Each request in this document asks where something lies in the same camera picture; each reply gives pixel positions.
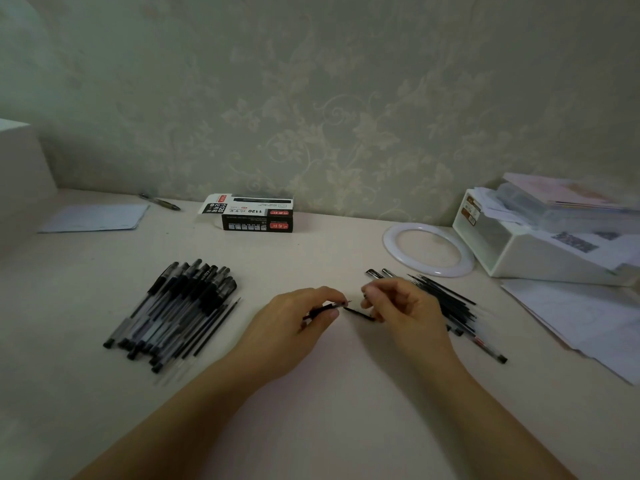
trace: floral wallpaper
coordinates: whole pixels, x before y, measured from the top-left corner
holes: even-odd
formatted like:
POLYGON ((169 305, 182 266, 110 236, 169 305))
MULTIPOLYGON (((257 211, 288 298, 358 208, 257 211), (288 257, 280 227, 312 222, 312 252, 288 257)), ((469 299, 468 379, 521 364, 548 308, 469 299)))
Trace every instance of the floral wallpaper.
POLYGON ((639 0, 0 0, 60 186, 450 223, 505 171, 640 184, 639 0))

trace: desk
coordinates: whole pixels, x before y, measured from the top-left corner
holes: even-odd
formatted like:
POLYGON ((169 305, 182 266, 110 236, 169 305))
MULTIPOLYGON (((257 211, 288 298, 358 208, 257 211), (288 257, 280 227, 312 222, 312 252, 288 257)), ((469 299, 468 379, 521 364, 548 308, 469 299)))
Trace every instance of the desk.
MULTIPOLYGON (((0 470, 6 479, 66 479, 174 394, 146 361, 102 342, 170 262, 226 265, 243 301, 190 370, 224 355, 273 295, 329 285, 360 300, 364 270, 409 272, 381 236, 389 222, 295 215, 292 234, 225 232, 199 203, 151 205, 137 230, 36 234, 71 203, 134 196, 60 191, 0 225, 0 470)), ((429 235, 413 242, 452 261, 429 235)), ((481 330, 509 358, 452 336, 473 376, 581 479, 637 478, 640 389, 564 349, 480 266, 446 286, 496 310, 481 330)), ((293 373, 254 395, 212 451, 204 478, 466 478, 455 436, 384 326, 343 311, 293 373)))

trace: white ring light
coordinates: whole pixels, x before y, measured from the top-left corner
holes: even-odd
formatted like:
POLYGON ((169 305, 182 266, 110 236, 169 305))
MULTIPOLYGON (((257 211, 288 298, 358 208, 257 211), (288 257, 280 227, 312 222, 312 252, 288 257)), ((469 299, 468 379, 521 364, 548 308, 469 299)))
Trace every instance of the white ring light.
POLYGON ((460 241, 457 237, 453 237, 452 235, 442 231, 441 229, 438 229, 437 227, 429 226, 427 224, 414 224, 409 222, 407 224, 398 224, 389 227, 389 229, 387 229, 382 236, 382 243, 389 251, 389 254, 391 254, 391 256, 396 258, 402 264, 424 274, 430 274, 431 276, 443 276, 444 278, 455 278, 457 276, 464 276, 465 274, 471 273, 476 261, 473 253, 464 242, 460 241), (398 234, 406 230, 421 230, 443 237, 460 251, 460 262, 455 266, 436 267, 428 266, 425 263, 421 263, 420 261, 407 256, 400 250, 396 243, 398 234))

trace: hand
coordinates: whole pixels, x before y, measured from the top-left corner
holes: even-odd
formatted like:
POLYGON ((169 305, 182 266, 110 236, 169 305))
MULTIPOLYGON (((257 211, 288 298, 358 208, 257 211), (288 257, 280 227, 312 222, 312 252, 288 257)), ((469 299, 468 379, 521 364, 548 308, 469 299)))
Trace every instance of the hand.
POLYGON ((436 297, 402 278, 386 278, 362 287, 363 308, 386 322, 396 345, 421 372, 459 367, 436 297))
POLYGON ((238 373, 249 374, 256 387, 284 376, 311 352, 338 317, 338 310, 326 310, 303 326, 302 318, 325 301, 347 298, 326 286, 277 295, 253 317, 227 359, 236 364, 238 373))

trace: forearm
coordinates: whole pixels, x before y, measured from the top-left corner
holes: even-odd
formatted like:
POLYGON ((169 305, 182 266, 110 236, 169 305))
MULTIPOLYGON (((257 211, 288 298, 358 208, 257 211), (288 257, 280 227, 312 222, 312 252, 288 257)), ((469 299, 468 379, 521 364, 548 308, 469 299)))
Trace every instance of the forearm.
POLYGON ((455 370, 422 369, 430 395, 456 425, 481 479, 575 478, 460 364, 455 370))
POLYGON ((222 428, 254 390, 228 359, 216 362, 74 480, 196 478, 222 428))

